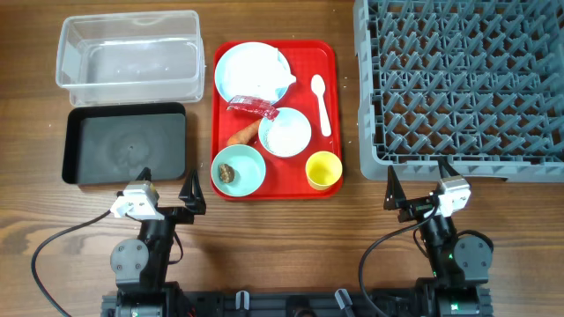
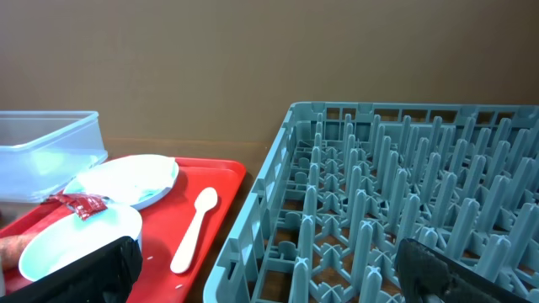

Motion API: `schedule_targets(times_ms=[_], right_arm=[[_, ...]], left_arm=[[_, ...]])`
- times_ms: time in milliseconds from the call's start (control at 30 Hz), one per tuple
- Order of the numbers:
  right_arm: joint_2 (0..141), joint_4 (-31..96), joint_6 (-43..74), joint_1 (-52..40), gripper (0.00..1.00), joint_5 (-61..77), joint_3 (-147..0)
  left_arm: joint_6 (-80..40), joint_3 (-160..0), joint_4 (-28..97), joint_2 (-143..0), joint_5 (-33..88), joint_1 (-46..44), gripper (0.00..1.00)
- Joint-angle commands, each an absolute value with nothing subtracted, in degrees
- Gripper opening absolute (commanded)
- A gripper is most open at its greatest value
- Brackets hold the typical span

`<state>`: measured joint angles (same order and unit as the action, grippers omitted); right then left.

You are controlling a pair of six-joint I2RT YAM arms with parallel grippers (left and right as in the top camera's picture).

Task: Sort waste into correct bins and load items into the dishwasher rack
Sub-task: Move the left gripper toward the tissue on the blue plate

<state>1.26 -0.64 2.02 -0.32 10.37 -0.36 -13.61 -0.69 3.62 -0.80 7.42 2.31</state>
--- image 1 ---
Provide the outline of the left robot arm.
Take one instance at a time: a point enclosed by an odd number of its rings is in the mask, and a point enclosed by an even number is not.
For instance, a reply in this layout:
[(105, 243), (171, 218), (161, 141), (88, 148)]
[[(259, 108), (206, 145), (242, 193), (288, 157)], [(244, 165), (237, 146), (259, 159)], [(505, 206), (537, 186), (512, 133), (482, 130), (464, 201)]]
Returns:
[(186, 178), (179, 194), (180, 207), (160, 207), (160, 196), (146, 167), (126, 188), (116, 194), (110, 208), (115, 217), (140, 223), (135, 239), (120, 242), (112, 251), (110, 266), (115, 273), (116, 296), (102, 300), (102, 316), (195, 316), (195, 306), (177, 282), (167, 282), (173, 244), (180, 242), (177, 225), (191, 225), (206, 212), (197, 171)]

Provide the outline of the brown food scrap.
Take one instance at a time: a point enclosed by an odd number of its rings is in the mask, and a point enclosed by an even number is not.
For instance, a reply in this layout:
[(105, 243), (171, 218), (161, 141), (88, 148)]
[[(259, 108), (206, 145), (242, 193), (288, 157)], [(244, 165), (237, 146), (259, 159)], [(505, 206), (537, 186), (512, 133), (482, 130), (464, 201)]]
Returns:
[(234, 181), (235, 170), (230, 165), (222, 163), (219, 165), (219, 177), (224, 183), (231, 183)]

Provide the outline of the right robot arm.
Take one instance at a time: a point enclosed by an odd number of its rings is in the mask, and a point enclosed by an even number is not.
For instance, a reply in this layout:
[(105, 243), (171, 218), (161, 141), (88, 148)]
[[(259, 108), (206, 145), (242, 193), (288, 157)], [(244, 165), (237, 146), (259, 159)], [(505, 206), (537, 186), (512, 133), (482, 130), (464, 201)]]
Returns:
[(438, 160), (441, 178), (429, 195), (408, 199), (393, 167), (388, 168), (384, 208), (398, 210), (398, 221), (417, 223), (418, 234), (434, 273), (412, 288), (375, 291), (373, 301), (388, 316), (469, 316), (494, 314), (489, 280), (494, 244), (483, 233), (455, 228), (452, 216), (471, 196), (470, 183), (445, 159)]

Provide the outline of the yellow plastic cup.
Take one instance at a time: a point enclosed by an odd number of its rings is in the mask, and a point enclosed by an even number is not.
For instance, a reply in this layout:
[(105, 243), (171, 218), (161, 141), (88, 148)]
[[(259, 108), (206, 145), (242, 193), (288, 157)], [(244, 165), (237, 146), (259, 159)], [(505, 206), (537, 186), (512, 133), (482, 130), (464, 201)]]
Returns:
[(312, 154), (305, 165), (308, 184), (315, 190), (326, 190), (340, 180), (343, 166), (340, 158), (329, 151)]

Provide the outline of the red snack wrapper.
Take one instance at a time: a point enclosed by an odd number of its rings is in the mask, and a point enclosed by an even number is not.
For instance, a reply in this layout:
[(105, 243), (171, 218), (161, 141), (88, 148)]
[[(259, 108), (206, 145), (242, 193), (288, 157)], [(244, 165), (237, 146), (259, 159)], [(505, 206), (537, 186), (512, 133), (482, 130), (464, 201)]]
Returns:
[(276, 109), (268, 100), (243, 95), (234, 96), (228, 102), (226, 110), (257, 114), (270, 121), (274, 121), (279, 115), (279, 110)]

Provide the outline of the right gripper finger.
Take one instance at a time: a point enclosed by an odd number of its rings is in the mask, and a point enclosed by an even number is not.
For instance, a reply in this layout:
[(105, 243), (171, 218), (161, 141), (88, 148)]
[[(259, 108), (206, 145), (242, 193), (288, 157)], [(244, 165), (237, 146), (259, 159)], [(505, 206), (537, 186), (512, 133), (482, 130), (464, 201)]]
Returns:
[(388, 182), (384, 207), (404, 207), (406, 196), (393, 166), (388, 167)]
[(439, 174), (442, 179), (461, 177), (461, 174), (457, 172), (445, 158), (438, 158), (437, 164), (439, 168)]

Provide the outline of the white rice pile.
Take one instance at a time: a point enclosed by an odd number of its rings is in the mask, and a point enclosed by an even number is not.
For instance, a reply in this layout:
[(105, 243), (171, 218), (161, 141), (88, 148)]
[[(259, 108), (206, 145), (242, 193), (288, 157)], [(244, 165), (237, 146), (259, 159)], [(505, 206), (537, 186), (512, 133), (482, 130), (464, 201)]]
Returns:
[(310, 133), (303, 127), (273, 125), (264, 134), (264, 147), (281, 158), (292, 157), (308, 145)]

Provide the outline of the light blue bowl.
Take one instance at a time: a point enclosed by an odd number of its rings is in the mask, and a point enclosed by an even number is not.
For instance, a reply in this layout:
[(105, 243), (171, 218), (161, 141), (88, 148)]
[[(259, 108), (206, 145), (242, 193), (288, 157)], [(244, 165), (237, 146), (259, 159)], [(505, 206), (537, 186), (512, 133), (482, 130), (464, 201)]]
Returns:
[(266, 118), (261, 120), (258, 137), (261, 145), (270, 154), (283, 159), (291, 158), (308, 147), (312, 128), (302, 112), (290, 107), (281, 107), (273, 121)]

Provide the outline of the green bowl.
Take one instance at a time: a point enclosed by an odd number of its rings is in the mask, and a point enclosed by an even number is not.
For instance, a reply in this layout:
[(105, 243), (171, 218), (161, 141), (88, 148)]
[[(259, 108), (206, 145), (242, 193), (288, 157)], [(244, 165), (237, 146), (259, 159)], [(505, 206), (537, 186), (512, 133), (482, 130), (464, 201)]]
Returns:
[[(221, 165), (234, 170), (234, 179), (225, 183), (220, 176)], [(237, 144), (221, 150), (211, 163), (211, 181), (216, 189), (231, 197), (244, 197), (256, 192), (265, 179), (266, 165), (255, 148)]]

